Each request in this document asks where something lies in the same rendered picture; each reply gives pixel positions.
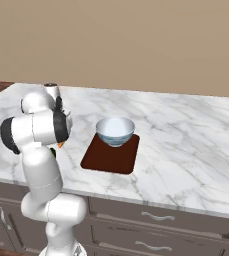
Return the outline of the pale blue bowl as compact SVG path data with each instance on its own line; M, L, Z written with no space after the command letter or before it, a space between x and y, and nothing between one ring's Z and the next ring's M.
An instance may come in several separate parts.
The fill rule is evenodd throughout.
M106 117L96 124L99 138L111 147L120 147L131 139L135 124L126 117Z

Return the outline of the dark brown tray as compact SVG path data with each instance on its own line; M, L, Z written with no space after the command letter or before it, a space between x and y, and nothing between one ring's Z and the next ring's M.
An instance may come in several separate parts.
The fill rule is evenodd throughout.
M133 172L140 137L134 134L120 147L111 147L94 135L80 163L83 169L129 175Z

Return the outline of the wide grey drawer front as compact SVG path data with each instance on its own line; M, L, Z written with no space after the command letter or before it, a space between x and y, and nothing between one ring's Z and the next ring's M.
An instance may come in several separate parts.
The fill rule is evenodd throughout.
M93 225L92 239L99 246L122 250L142 256L224 256L225 250L218 246L207 246L194 242L184 241L167 235L159 235L135 231L131 228ZM172 251L152 251L135 241L142 241L151 246L168 246Z
M89 198L89 209L92 214L100 214L120 218L122 220L141 222L152 226L163 226L203 233L206 236L229 239L229 219L203 214L186 213L177 210L126 203L116 200ZM156 216L174 216L175 220L155 221L141 212L149 212Z

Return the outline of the narrow grey drawer front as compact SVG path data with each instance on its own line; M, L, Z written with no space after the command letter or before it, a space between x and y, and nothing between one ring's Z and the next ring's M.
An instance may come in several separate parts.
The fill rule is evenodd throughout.
M0 182L0 198L21 201L28 192L26 186Z

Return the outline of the grey cupboard door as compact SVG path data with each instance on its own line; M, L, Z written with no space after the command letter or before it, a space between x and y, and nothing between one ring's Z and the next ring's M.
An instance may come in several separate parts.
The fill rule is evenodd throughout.
M38 255L46 246L44 227L40 223L24 217L17 204L0 202L0 206L3 207L5 219L11 226L11 230L7 228L6 230L15 249L20 253Z

